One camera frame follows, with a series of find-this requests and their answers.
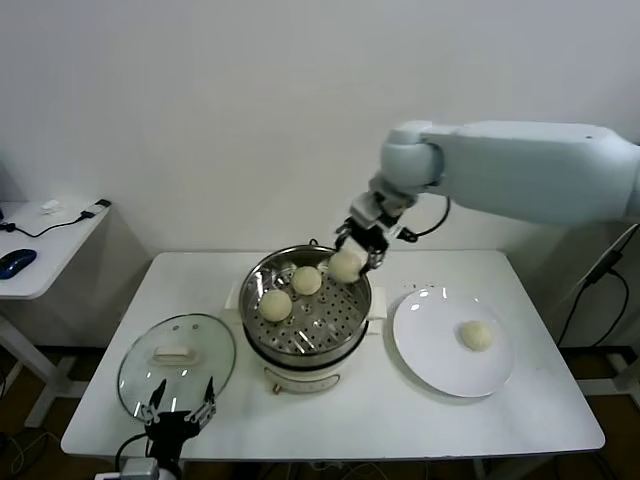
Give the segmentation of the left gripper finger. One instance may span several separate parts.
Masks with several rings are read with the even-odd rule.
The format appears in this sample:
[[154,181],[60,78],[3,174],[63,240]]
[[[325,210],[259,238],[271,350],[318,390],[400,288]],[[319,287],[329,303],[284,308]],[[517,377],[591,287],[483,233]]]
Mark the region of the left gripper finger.
[[166,390],[167,380],[163,379],[159,386],[152,392],[149,401],[142,404],[139,410],[139,418],[145,423],[157,423],[159,421],[159,406]]
[[216,413],[215,384],[212,377],[209,378],[201,403],[194,408],[188,416],[191,423],[208,423]]

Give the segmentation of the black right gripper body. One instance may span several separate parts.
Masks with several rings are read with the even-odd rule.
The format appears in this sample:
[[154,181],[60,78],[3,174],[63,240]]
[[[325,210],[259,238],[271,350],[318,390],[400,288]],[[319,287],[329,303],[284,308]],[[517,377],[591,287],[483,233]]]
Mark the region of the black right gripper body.
[[404,227],[399,224],[386,226],[384,223],[374,223],[369,228],[362,227],[353,218],[345,220],[344,225],[352,228],[351,240],[357,244],[365,253],[368,249],[385,250],[389,249],[390,243],[395,240],[403,231]]

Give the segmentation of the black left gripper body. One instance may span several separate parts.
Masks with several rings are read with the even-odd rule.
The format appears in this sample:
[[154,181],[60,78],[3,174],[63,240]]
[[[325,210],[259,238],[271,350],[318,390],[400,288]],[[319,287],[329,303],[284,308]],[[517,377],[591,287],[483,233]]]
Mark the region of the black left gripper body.
[[184,444],[198,435],[198,423],[190,419],[187,410],[161,412],[145,426],[145,433],[151,457],[179,458]]

